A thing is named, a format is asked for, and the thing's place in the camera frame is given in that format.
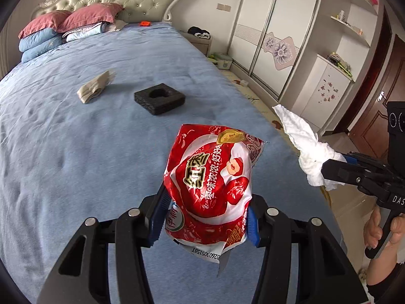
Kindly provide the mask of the right forearm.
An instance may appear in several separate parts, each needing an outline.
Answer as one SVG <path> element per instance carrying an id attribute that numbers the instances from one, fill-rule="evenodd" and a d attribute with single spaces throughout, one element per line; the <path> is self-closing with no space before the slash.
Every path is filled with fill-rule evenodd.
<path id="1" fill-rule="evenodd" d="M 384 281 L 397 264 L 397 252 L 400 243 L 388 243 L 377 259 L 370 261 L 367 271 L 367 285 L 374 286 Z"/>

